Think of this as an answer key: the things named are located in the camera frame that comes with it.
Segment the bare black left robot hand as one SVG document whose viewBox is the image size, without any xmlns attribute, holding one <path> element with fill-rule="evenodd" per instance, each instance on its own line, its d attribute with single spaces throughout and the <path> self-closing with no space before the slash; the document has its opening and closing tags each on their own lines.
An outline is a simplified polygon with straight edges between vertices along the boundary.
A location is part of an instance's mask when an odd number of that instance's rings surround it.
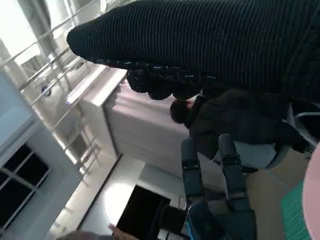
<svg viewBox="0 0 320 240">
<path fill-rule="evenodd" d="M 247 195 L 242 163 L 233 139 L 218 139 L 218 160 L 225 179 L 229 211 L 214 214 L 205 197 L 201 165 L 192 138 L 181 143 L 181 166 L 186 200 L 186 224 L 192 240 L 255 240 L 256 214 Z"/>
</svg>

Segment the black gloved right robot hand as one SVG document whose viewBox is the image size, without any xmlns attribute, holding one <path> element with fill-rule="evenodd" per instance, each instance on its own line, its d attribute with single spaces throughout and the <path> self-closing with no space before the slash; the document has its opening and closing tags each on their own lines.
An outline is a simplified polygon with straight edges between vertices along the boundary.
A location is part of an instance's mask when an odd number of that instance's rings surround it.
<svg viewBox="0 0 320 240">
<path fill-rule="evenodd" d="M 154 100 L 243 89 L 320 101 L 317 0 L 137 0 L 69 31 L 71 51 L 127 71 Z"/>
</svg>

